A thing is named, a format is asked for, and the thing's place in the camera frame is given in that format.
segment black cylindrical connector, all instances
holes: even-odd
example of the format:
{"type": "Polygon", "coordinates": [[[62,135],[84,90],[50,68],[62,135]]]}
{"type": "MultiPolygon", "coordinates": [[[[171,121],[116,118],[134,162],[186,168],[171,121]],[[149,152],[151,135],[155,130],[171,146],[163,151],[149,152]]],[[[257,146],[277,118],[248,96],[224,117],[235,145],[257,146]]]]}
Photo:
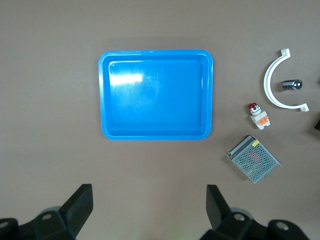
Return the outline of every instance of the black cylindrical connector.
{"type": "Polygon", "coordinates": [[[285,90],[299,90],[302,88],[302,81],[300,79],[287,80],[282,83],[285,90]]]}

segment white plastic bracket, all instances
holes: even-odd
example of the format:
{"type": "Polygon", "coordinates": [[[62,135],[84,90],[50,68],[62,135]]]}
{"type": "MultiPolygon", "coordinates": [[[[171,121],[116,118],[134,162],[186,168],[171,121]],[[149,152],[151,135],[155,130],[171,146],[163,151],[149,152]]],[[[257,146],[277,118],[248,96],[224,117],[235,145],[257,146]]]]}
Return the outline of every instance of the white plastic bracket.
{"type": "Polygon", "coordinates": [[[302,112],[307,112],[309,111],[309,108],[306,103],[301,104],[301,105],[294,105],[294,106],[288,106],[285,105],[281,102],[279,102],[275,96],[273,95],[271,91],[271,86],[270,86],[270,81],[271,81],[271,76],[274,73],[276,67],[282,63],[284,60],[290,58],[290,51],[289,48],[285,48],[281,50],[281,57],[278,59],[274,60],[273,63],[269,66],[269,68],[266,70],[266,73],[264,75],[264,81],[263,81],[263,87],[264,87],[264,92],[268,99],[276,106],[283,108],[283,109],[300,109],[302,112]]]}

